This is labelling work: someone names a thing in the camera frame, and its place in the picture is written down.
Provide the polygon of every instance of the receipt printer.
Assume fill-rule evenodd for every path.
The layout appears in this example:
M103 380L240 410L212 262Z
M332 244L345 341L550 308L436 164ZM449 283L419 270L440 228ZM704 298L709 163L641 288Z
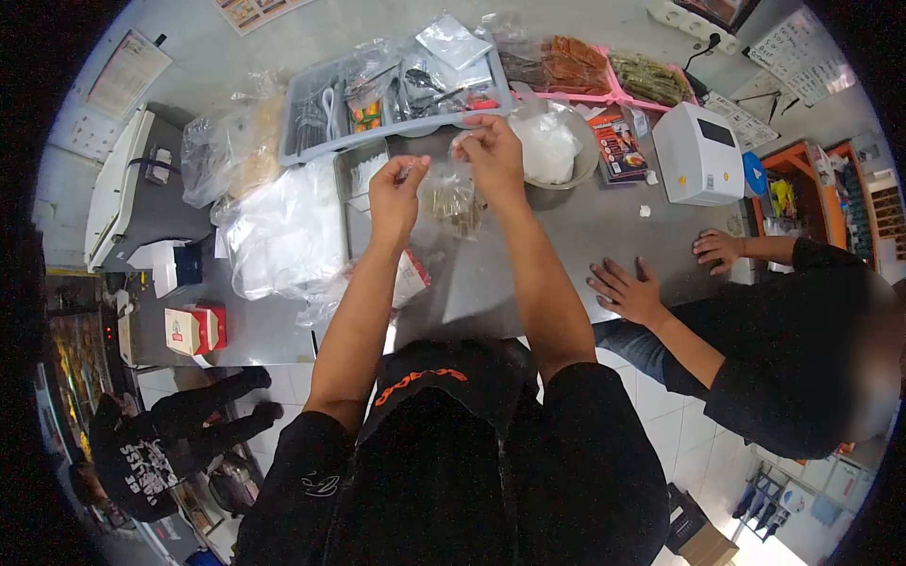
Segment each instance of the receipt printer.
M742 154L724 117L681 102L651 135L671 203L720 206L742 198Z

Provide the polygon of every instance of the blue lid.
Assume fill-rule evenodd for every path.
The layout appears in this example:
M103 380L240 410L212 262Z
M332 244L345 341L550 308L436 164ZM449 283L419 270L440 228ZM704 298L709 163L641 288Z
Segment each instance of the blue lid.
M742 171L746 178L746 184L756 195L764 195L767 192L767 174L765 168L761 166L759 159L751 151L742 154Z

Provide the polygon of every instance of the blue jeans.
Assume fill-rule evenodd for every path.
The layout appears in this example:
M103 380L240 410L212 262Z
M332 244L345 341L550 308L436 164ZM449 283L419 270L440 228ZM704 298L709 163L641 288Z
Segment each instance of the blue jeans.
M630 362L638 371L664 382L664 356L667 348L658 337L640 324L624 319L592 325L594 344Z

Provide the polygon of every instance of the orange logo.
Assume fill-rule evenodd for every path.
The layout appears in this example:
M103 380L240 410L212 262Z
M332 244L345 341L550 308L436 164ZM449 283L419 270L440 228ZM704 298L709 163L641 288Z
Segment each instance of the orange logo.
M374 406L380 407L387 402L387 399L390 398L390 394L393 393L395 389L403 389L408 386L412 381L420 378L426 373L433 373L435 375L451 375L459 381L468 381L465 375L456 371L455 369L428 369L426 371L413 371L405 378L401 379L399 383L394 383L390 387L384 389L384 392L381 393L381 396L375 399Z

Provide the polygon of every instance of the stainless steel counter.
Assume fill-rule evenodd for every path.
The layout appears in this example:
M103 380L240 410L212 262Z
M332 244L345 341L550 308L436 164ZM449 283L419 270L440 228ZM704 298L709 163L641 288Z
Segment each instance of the stainless steel counter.
M449 142L459 131L446 127L424 138L393 137L388 139L390 152L445 159ZM660 179L651 136L640 140L640 146ZM692 241L706 228L734 231L741 224L740 204L673 205L667 202L661 184L612 187L604 183L600 171L571 190L526 186L526 192L592 322L609 320L614 315L597 304L585 284L589 263L600 262L609 255L631 267L637 255L644 255L658 271L665 303L692 301L713 293L724 281L722 277L710 277L708 269L696 263ZM641 217L641 206L648 206L651 215ZM352 257L357 257L368 244L371 220L347 207L347 229ZM296 314L304 303L274 296L254 302L239 298L230 283L227 260L214 259L210 245L209 238L204 254L204 283L162 301L155 299L151 288L139 293L140 305L132 329L141 349L136 360L152 365L193 365L190 358L167 349L163 309L201 299L226 304L227 347L208 355L211 363L243 366L313 360L312 333L295 325ZM419 337L503 338L523 334L513 300L513 276L506 247L493 214L485 212L474 242L440 232L429 218L419 216L410 247L428 268L431 286L400 313L396 322L398 347ZM324 330L326 324L315 327L314 337L319 340Z

